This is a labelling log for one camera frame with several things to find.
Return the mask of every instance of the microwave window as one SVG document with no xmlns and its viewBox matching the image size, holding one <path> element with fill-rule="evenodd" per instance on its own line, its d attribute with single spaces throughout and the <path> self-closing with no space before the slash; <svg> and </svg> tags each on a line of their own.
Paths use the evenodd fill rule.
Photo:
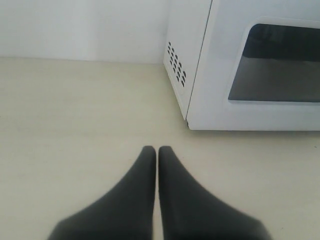
<svg viewBox="0 0 320 240">
<path fill-rule="evenodd" d="M 320 29 L 255 25 L 228 99 L 320 103 Z"/>
</svg>

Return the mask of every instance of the microwave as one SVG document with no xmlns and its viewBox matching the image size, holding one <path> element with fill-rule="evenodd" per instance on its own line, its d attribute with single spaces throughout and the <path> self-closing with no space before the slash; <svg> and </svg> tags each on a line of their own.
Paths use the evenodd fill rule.
<svg viewBox="0 0 320 240">
<path fill-rule="evenodd" d="M 173 0 L 164 66 L 191 130 L 320 130 L 319 0 Z"/>
</svg>

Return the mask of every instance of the ventilation holes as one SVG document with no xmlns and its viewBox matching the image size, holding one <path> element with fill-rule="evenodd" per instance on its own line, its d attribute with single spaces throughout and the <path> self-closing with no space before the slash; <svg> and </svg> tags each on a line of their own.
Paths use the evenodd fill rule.
<svg viewBox="0 0 320 240">
<path fill-rule="evenodd" d="M 178 83 L 181 83 L 182 87 L 184 88 L 186 85 L 187 74 L 183 70 L 183 65 L 179 61 L 178 54 L 175 53 L 175 49 L 173 48 L 171 42 L 168 42 L 167 53 L 170 58 L 172 70 L 175 73 L 176 80 L 178 81 Z"/>
</svg>

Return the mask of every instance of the white wall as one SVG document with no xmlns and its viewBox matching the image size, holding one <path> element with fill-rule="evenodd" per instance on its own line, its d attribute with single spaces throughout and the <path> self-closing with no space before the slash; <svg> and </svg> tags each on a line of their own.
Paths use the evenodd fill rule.
<svg viewBox="0 0 320 240">
<path fill-rule="evenodd" d="M 161 63 L 170 0 L 0 0 L 0 56 Z"/>
</svg>

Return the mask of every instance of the microwave side panel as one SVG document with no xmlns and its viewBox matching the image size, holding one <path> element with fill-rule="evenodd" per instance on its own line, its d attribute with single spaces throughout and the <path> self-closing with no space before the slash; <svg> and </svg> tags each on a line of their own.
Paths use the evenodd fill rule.
<svg viewBox="0 0 320 240">
<path fill-rule="evenodd" d="M 186 119 L 212 0 L 173 0 L 164 66 Z"/>
</svg>

